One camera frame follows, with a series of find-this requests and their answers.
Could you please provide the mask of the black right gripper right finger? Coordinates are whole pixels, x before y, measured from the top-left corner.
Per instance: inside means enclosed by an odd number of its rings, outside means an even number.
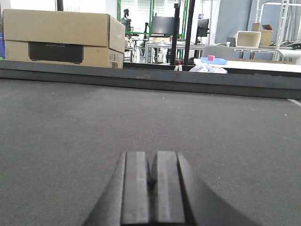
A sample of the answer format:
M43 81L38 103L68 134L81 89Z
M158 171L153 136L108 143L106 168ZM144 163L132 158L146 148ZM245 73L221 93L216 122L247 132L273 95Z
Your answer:
M193 171L183 155L157 152L151 169L152 224L156 226L256 226Z

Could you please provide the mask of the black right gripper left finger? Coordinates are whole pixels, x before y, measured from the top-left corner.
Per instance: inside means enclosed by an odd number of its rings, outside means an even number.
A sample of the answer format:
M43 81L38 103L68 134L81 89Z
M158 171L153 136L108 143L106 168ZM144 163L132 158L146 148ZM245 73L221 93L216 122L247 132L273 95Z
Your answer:
M147 226L151 222L145 152L122 153L84 226Z

